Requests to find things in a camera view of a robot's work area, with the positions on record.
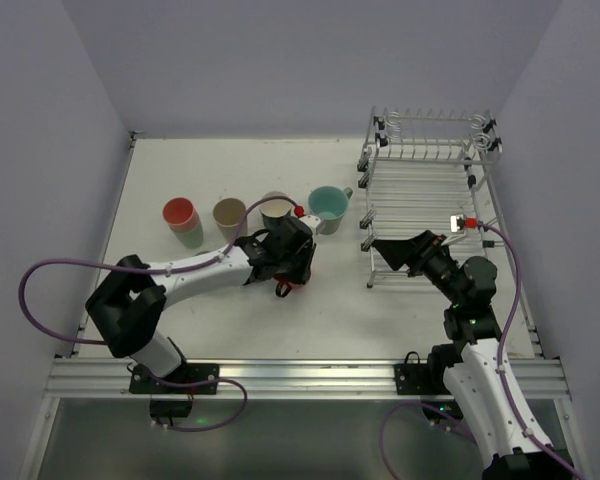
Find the dark green mug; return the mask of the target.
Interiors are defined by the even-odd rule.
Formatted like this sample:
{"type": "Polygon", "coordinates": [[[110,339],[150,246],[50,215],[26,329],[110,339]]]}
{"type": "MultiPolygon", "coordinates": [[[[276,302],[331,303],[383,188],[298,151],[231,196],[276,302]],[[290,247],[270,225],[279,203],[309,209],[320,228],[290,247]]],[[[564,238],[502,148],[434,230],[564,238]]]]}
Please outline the dark green mug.
{"type": "Polygon", "coordinates": [[[270,191],[262,197],[259,212],[266,229],[273,230],[291,215],[293,205],[286,198],[287,194],[281,191],[270,191]]]}

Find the red mug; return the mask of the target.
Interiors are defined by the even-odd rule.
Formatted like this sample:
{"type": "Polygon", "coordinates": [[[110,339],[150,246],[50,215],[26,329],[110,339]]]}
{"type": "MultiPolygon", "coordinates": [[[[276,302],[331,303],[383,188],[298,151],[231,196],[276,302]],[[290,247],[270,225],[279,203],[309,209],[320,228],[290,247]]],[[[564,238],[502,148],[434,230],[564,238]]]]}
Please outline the red mug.
{"type": "Polygon", "coordinates": [[[276,281],[275,296],[277,298],[286,298],[293,290],[303,288],[303,283],[296,283],[287,280],[281,276],[275,276],[276,281]]]}

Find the light green mug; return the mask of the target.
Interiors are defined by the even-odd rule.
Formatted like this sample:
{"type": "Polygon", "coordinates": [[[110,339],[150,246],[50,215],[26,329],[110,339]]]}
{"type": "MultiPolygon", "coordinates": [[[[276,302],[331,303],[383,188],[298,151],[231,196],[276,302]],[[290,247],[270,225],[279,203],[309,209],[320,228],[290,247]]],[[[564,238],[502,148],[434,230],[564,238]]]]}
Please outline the light green mug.
{"type": "Polygon", "coordinates": [[[321,186],[309,194],[309,209],[322,220],[319,230],[321,235],[332,235],[338,230],[348,211],[352,195],[350,187],[341,189],[335,186],[321,186]]]}

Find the beige tall cup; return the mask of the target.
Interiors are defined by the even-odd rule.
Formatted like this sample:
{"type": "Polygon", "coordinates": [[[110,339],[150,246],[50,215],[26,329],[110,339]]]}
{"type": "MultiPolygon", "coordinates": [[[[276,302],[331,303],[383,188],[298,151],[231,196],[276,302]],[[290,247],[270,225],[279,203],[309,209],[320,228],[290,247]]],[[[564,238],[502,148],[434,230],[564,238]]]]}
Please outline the beige tall cup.
{"type": "Polygon", "coordinates": [[[248,222],[243,219],[245,213],[245,204],[237,198],[221,199],[214,206],[213,219],[228,243],[248,234],[248,222]]]}

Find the green cup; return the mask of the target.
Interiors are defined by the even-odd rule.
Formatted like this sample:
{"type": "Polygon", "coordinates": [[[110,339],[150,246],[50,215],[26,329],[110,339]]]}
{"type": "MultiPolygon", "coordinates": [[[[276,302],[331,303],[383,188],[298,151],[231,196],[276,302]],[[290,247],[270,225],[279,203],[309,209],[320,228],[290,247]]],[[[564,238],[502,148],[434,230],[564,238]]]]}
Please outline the green cup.
{"type": "Polygon", "coordinates": [[[204,243],[204,230],[199,219],[173,230],[176,238],[189,249],[198,249],[204,243]]]}

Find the pink cup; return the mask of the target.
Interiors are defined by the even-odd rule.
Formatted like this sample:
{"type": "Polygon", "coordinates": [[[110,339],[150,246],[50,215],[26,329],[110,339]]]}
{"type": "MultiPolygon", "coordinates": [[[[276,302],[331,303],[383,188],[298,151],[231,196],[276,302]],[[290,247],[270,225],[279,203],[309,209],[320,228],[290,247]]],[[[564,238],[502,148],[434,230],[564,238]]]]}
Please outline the pink cup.
{"type": "Polygon", "coordinates": [[[162,209],[162,216],[168,227],[177,233],[189,232],[198,224],[198,213],[193,203],[184,197],[169,200],[162,209]]]}

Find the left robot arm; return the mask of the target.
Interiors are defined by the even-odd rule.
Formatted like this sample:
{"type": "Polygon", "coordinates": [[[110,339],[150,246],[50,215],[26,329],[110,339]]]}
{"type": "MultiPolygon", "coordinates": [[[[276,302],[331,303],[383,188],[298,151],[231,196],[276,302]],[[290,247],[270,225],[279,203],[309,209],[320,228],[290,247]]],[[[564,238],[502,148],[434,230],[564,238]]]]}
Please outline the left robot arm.
{"type": "Polygon", "coordinates": [[[165,263],[124,257],[86,302],[86,311],[115,358],[131,358],[159,378],[184,368],[173,340],[158,331],[164,310],[193,296],[224,287],[276,282],[284,298],[311,277],[314,235],[322,220],[314,215],[285,217],[207,253],[165,263]]]}

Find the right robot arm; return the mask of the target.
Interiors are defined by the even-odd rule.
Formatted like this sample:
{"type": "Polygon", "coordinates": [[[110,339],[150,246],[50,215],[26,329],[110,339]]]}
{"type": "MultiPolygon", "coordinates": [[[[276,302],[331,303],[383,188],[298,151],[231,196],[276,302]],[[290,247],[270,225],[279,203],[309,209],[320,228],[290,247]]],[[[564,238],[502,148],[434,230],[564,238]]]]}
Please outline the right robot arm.
{"type": "Polygon", "coordinates": [[[373,241],[394,271],[423,276],[450,302],[443,325],[448,343],[426,363],[403,363],[398,374],[424,390],[446,390],[457,403],[483,462],[485,479],[573,479],[569,453],[554,447],[537,422],[505,351],[491,300],[497,267],[482,256],[458,263],[443,235],[429,230],[408,240],[373,241]]]}

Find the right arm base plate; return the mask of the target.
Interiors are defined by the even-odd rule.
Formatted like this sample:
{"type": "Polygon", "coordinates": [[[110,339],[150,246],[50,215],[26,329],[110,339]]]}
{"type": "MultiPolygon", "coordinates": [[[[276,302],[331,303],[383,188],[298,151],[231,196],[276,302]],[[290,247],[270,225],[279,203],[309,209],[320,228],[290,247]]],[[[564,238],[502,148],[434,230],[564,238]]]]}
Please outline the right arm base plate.
{"type": "Polygon", "coordinates": [[[447,350],[445,345],[436,346],[426,360],[422,360],[417,352],[411,351],[402,362],[393,365],[396,393],[449,395],[443,382],[444,371],[460,362],[460,356],[455,351],[447,350]]]}

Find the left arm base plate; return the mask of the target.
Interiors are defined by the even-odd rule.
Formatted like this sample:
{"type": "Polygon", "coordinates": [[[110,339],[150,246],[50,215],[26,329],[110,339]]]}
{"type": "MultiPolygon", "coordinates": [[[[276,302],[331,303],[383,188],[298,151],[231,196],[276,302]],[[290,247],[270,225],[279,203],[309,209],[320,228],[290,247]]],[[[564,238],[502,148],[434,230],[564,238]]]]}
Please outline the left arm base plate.
{"type": "Polygon", "coordinates": [[[155,380],[142,365],[131,370],[129,392],[146,395],[215,395],[217,385],[211,383],[219,377],[217,363],[182,364],[162,380],[155,380]]]}

